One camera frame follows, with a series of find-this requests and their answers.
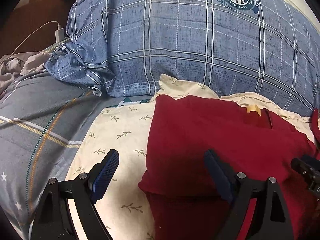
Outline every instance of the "white charging cable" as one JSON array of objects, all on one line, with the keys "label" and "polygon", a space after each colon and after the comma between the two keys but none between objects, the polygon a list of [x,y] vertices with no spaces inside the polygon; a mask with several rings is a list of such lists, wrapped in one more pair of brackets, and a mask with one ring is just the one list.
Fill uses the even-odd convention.
[{"label": "white charging cable", "polygon": [[35,32],[37,32],[38,30],[40,30],[43,26],[46,26],[49,23],[57,23],[58,24],[58,30],[55,31],[55,36],[56,36],[56,42],[60,42],[64,40],[64,28],[61,28],[60,23],[58,23],[57,21],[51,21],[51,22],[47,22],[45,24],[43,24],[41,27],[39,27],[38,29],[36,29],[33,33],[31,33],[28,37],[26,37],[23,42],[21,42],[19,44],[19,46],[11,53],[11,55],[13,55],[17,49]]}]

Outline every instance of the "cream cloth with leaf print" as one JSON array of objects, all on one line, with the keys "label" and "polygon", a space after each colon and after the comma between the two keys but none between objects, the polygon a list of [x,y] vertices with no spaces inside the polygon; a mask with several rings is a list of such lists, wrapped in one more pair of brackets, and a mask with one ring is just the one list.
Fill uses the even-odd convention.
[{"label": "cream cloth with leaf print", "polygon": [[[120,156],[119,167],[103,197],[95,207],[114,240],[153,240],[154,220],[145,194],[138,188],[146,171],[146,149],[155,98],[166,94],[179,99],[187,95],[216,98],[218,95],[207,86],[181,81],[165,74],[160,77],[161,90],[149,103],[105,108],[92,123],[68,171],[66,180],[74,179],[81,172],[89,172],[101,162],[110,149]],[[256,104],[278,114],[314,142],[309,128],[309,117],[285,111],[267,98],[255,93],[223,96],[240,106]],[[87,239],[82,229],[73,200],[69,200],[70,212],[80,240]]]}]

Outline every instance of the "folded red shirt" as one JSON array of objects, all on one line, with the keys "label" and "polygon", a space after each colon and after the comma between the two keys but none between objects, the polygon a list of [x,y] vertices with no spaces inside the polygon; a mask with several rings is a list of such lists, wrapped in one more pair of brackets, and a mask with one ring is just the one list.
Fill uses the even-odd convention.
[{"label": "folded red shirt", "polygon": [[290,168],[293,158],[317,153],[307,136],[266,109],[258,116],[231,101],[161,95],[148,138],[148,170],[139,183],[155,219],[156,240],[212,240],[228,216],[228,203],[204,167],[208,149],[250,179],[275,177],[298,237],[316,206],[303,178]]}]

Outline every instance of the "white cable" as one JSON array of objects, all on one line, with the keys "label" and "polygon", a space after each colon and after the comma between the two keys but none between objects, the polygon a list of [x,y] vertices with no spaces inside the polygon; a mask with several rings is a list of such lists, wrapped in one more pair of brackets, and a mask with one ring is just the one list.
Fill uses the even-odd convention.
[{"label": "white cable", "polygon": [[47,25],[47,24],[49,24],[49,23],[57,23],[57,24],[58,24],[58,30],[61,29],[60,23],[58,23],[57,21],[51,21],[51,22],[47,22],[47,23],[43,24],[41,27],[39,27],[39,28],[36,29],[33,33],[31,33],[28,37],[26,37],[26,38],[23,40],[23,42],[21,42],[21,43],[19,44],[19,46],[11,53],[11,56],[17,51],[17,49],[18,49],[32,34],[34,34],[34,33],[37,32],[38,30],[40,30],[43,26],[45,26],[45,25]]}]

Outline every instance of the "crumpled beige fabric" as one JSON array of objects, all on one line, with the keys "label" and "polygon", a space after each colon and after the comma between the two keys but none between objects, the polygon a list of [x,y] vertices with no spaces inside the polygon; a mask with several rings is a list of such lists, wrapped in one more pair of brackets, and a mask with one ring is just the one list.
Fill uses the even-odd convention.
[{"label": "crumpled beige fabric", "polygon": [[[81,172],[89,172],[95,163],[101,162],[109,149],[120,155],[119,167],[104,197],[96,203],[96,209],[114,240],[153,240],[154,220],[145,194],[139,190],[146,171],[148,135],[155,109],[155,98],[160,94],[175,99],[194,95],[219,99],[209,87],[190,81],[181,81],[165,74],[160,77],[160,87],[149,103],[105,108],[94,120],[84,138],[66,180],[74,179]],[[314,141],[308,119],[279,108],[272,101],[255,93],[234,94],[222,100],[237,102],[240,106],[257,104],[279,114],[299,131]],[[73,200],[70,212],[80,240],[87,239],[82,229]]]},{"label": "crumpled beige fabric", "polygon": [[0,59],[0,94],[20,75],[44,69],[48,52],[24,52],[4,55]]}]

